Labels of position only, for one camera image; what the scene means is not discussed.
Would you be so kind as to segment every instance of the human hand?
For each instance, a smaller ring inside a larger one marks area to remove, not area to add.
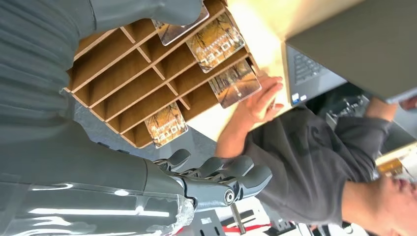
[[[259,122],[271,121],[284,107],[283,104],[275,104],[275,98],[282,90],[281,77],[261,76],[259,82],[262,90],[255,95],[239,103],[234,116],[239,122],[245,122],[252,127]]]

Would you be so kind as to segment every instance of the desk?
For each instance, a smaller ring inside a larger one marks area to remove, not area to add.
[[[282,63],[285,39],[352,7],[363,0],[228,0],[233,15],[258,66],[270,76],[282,76],[284,88],[276,101],[284,104],[280,114],[292,109]],[[236,104],[219,104],[188,121],[188,125],[217,141]]]

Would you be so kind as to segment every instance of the wooden cubby organizer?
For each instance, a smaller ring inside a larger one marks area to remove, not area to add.
[[[172,102],[186,121],[214,106],[210,79],[244,59],[257,66],[244,47],[209,73],[201,70],[185,42],[220,14],[229,14],[220,0],[205,5],[209,18],[168,46],[149,19],[81,40],[66,90],[138,148],[152,143],[145,119]]]

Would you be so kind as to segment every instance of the person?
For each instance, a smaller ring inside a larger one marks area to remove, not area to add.
[[[342,117],[333,131],[306,107],[274,118],[283,107],[274,104],[281,81],[260,77],[263,89],[237,106],[216,156],[242,154],[268,165],[273,177],[257,198],[285,219],[315,225],[345,220],[381,236],[415,236],[416,186],[372,178],[397,105],[372,98],[363,118]],[[250,131],[259,122],[266,123]]]

